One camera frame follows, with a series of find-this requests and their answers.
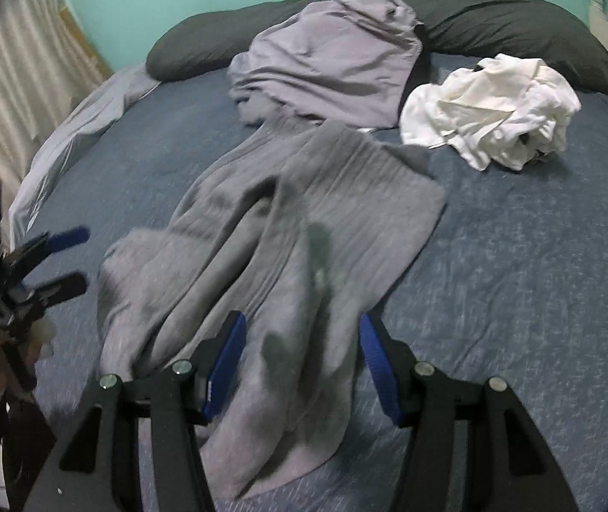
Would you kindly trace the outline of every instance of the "metal screw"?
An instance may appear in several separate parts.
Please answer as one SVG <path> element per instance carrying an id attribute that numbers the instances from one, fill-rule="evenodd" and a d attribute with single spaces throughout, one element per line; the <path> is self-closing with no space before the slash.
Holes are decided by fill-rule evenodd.
<path id="1" fill-rule="evenodd" d="M 172 369 L 174 373 L 184 375 L 192 370 L 192 364 L 187 360 L 179 360 L 173 363 Z"/>
<path id="2" fill-rule="evenodd" d="M 489 379 L 489 387 L 495 390 L 497 393 L 502 393 L 508 388 L 507 381 L 503 378 L 495 377 Z"/>
<path id="3" fill-rule="evenodd" d="M 434 375 L 434 366 L 429 362 L 418 362 L 415 364 L 415 373 L 422 375 L 424 378 L 428 378 Z"/>
<path id="4" fill-rule="evenodd" d="M 103 389 L 111 389 L 117 384 L 117 376 L 113 373 L 108 373 L 100 378 L 100 386 Z"/>

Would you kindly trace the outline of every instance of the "dark gray pillow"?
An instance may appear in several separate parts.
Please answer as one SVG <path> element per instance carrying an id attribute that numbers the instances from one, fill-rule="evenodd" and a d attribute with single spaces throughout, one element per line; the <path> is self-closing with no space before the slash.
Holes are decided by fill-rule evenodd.
<path id="1" fill-rule="evenodd" d="M 268 2 L 188 17 L 157 40 L 148 54 L 148 73 L 156 80 L 175 81 L 228 67 L 256 35 L 313 1 Z"/>
<path id="2" fill-rule="evenodd" d="M 541 58 L 573 87 L 608 95 L 608 51 L 569 11 L 545 0 L 403 0 L 434 52 Z"/>
<path id="3" fill-rule="evenodd" d="M 189 17 L 148 55 L 149 74 L 175 81 L 227 67 L 262 30 L 316 0 L 287 0 Z M 608 94 L 608 51 L 574 15 L 543 0 L 403 0 L 433 52 L 541 58 L 574 87 Z"/>

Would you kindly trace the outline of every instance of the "gray towel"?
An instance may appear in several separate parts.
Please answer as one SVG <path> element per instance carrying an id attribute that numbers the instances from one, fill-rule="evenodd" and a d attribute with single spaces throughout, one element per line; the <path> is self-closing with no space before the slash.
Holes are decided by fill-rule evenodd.
<path id="1" fill-rule="evenodd" d="M 189 189 L 166 230 L 133 230 L 100 272 L 100 367 L 124 379 L 249 321 L 236 389 L 198 433 L 216 497 L 313 470 L 349 421 L 358 319 L 425 244 L 444 191 L 414 147 L 338 122 L 269 119 Z"/>
<path id="2" fill-rule="evenodd" d="M 294 114 L 391 128 L 422 51 L 422 24 L 402 0 L 325 0 L 259 33 L 228 73 L 240 118 L 257 124 L 285 104 Z"/>

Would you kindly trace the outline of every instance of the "blue bed sheet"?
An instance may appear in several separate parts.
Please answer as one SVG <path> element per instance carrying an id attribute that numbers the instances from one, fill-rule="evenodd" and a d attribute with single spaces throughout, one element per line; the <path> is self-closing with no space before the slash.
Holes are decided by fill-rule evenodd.
<path id="1" fill-rule="evenodd" d="M 434 56 L 441 76 L 476 60 Z M 56 308 L 55 357 L 38 400 L 59 431 L 98 357 L 96 277 L 132 227 L 163 228 L 190 184 L 253 132 L 238 121 L 224 71 L 162 85 L 126 112 L 46 202 L 30 235 L 85 224 L 91 241 L 53 257 L 41 280 L 74 269 L 86 296 Z M 608 509 L 608 97 L 580 94 L 569 148 L 515 173 L 470 169 L 450 147 L 430 153 L 444 215 L 386 301 L 394 337 L 448 374 L 508 379 L 547 438 L 582 512 Z M 375 134 L 399 141 L 396 130 Z M 341 448 L 315 472 L 220 511 L 385 511 L 408 433 L 383 416 L 360 365 Z M 149 449 L 143 469 L 149 470 Z M 151 476 L 145 477 L 154 508 Z"/>

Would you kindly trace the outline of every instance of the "wrinkled cloth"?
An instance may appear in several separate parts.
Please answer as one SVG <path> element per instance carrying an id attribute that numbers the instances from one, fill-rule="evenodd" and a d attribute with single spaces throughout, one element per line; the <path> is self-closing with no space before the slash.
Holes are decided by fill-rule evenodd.
<path id="1" fill-rule="evenodd" d="M 544 61 L 498 54 L 474 70 L 453 71 L 442 85 L 413 90 L 401 114 L 401 139 L 426 148 L 451 145 L 478 171 L 491 160 L 520 171 L 567 148 L 567 126 L 580 109 L 569 83 Z"/>
<path id="2" fill-rule="evenodd" d="M 32 167 L 9 207 L 9 244 L 15 249 L 59 179 L 110 126 L 159 85 L 144 64 L 117 71 L 84 99 L 33 157 Z"/>
<path id="3" fill-rule="evenodd" d="M 214 497 L 312 471 L 351 411 L 358 320 L 414 260 L 444 205 L 420 148 L 327 121 L 271 118 L 214 163 L 162 231 L 100 270 L 100 369 L 122 379 L 189 358 L 227 313 L 248 319 L 236 390 L 201 448 Z"/>
<path id="4" fill-rule="evenodd" d="M 402 0 L 325 0 L 264 30 L 233 58 L 230 95 L 258 124 L 281 105 L 349 126 L 392 128 L 422 25 Z"/>

